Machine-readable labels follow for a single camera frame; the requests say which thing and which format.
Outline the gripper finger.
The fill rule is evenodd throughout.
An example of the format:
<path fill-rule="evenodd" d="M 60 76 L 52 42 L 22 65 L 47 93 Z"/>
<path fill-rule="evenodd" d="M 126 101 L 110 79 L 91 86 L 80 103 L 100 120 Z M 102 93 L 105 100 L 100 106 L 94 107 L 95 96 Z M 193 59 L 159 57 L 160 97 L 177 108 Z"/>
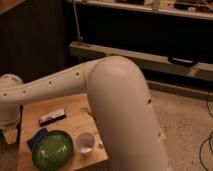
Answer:
<path fill-rule="evenodd" d="M 4 132 L 3 133 L 3 136 L 5 138 L 5 141 L 7 144 L 12 144 L 13 143 L 13 136 L 12 136 L 12 133 L 11 132 Z"/>

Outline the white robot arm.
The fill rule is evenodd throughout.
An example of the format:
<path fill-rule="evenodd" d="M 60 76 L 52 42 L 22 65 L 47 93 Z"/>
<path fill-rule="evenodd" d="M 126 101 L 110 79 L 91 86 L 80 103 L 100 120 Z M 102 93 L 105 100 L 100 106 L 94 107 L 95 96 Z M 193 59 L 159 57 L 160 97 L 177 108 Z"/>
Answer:
<path fill-rule="evenodd" d="M 0 124 L 16 120 L 26 103 L 83 92 L 112 171 L 170 171 L 146 79 L 125 57 L 85 62 L 25 84 L 0 78 Z"/>

